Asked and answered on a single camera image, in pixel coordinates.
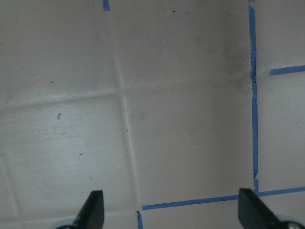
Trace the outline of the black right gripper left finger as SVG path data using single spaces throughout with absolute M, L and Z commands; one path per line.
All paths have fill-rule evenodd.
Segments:
M 104 226 L 104 198 L 102 190 L 92 191 L 73 223 L 58 229 L 102 229 Z

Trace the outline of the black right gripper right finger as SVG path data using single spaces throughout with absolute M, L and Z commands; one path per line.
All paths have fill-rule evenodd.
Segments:
M 291 220 L 280 220 L 249 188 L 239 189 L 238 219 L 244 229 L 304 229 Z

